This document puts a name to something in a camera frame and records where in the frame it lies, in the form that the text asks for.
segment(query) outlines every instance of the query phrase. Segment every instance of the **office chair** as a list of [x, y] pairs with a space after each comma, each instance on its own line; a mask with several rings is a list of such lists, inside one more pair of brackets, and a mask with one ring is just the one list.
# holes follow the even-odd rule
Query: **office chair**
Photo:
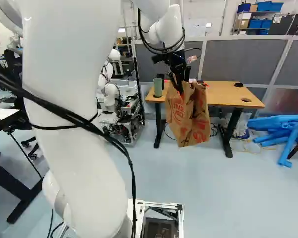
[[[10, 75], [10, 78], [12, 78], [17, 84], [22, 85], [22, 56], [17, 58], [15, 57], [15, 54], [12, 50], [6, 49], [4, 51], [4, 58], [8, 65], [7, 71]], [[9, 125], [9, 127], [4, 131], [7, 133], [12, 133], [15, 130], [32, 130], [31, 123], [29, 122], [29, 117], [26, 114], [23, 98], [16, 98], [13, 108], [23, 111], [22, 117], [19, 118], [18, 121], [15, 121], [13, 124]], [[21, 141], [21, 144], [23, 147], [29, 148], [30, 142], [35, 140], [36, 138], [35, 136], [33, 136], [28, 140]], [[39, 145], [38, 143], [36, 143], [33, 149], [28, 154], [31, 160], [35, 160], [37, 158], [37, 154], [35, 154], [35, 151], [38, 148]]]

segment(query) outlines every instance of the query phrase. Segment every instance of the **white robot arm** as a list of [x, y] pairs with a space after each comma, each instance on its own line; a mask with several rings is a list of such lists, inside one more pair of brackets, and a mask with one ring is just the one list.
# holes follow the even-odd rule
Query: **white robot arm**
[[[178, 5], [170, 6], [169, 0], [134, 2], [143, 11], [146, 37], [166, 47], [181, 38]], [[0, 0], [0, 21], [24, 37], [23, 88], [92, 118], [97, 113], [98, 76], [116, 38], [120, 10], [119, 0]], [[15, 16], [22, 19], [22, 27]], [[74, 56], [77, 44], [79, 55]], [[24, 101], [33, 125], [71, 125], [37, 103]], [[58, 196], [66, 198], [60, 211], [65, 222], [82, 238], [129, 236], [119, 232], [128, 224], [125, 184], [103, 138], [83, 128], [34, 130], [53, 173], [46, 175], [43, 191], [53, 205]]]

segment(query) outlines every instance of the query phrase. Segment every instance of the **cardboard box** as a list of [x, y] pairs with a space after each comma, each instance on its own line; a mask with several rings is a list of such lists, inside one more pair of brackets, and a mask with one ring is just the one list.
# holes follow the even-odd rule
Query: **cardboard box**
[[257, 12], [257, 7], [258, 7], [258, 5], [256, 5], [256, 4], [254, 4], [254, 5], [252, 5], [251, 7], [250, 7], [250, 12]]
[[240, 13], [238, 15], [238, 19], [241, 20], [241, 19], [251, 19], [252, 18], [252, 14], [251, 13]]
[[249, 20], [248, 19], [241, 19], [236, 21], [236, 29], [240, 28], [248, 28]]

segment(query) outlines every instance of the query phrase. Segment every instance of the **brown paper bag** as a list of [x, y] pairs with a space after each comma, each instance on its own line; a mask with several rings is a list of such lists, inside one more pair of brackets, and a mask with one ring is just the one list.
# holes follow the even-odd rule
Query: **brown paper bag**
[[170, 84], [165, 101], [167, 122], [179, 147], [208, 141], [210, 137], [205, 86], [183, 81], [182, 87], [180, 95]]

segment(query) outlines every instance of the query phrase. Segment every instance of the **white table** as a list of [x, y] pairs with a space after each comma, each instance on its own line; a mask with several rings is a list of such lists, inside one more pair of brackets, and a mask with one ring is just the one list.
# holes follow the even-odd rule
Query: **white table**
[[7, 117], [11, 116], [12, 114], [18, 112], [18, 109], [6, 109], [6, 108], [0, 108], [0, 119], [6, 119]]
[[[21, 110], [0, 108], [0, 131], [11, 125], [11, 123], [14, 121], [18, 120], [22, 116], [22, 113], [23, 112]], [[23, 151], [22, 147], [15, 140], [12, 134], [11, 137], [17, 143], [20, 150]], [[7, 222], [14, 224], [29, 206], [29, 204], [33, 201], [33, 199], [42, 190], [42, 179], [40, 179], [32, 189], [28, 189], [23, 183], [21, 183], [12, 174], [0, 166], [0, 186], [21, 200], [7, 218]]]

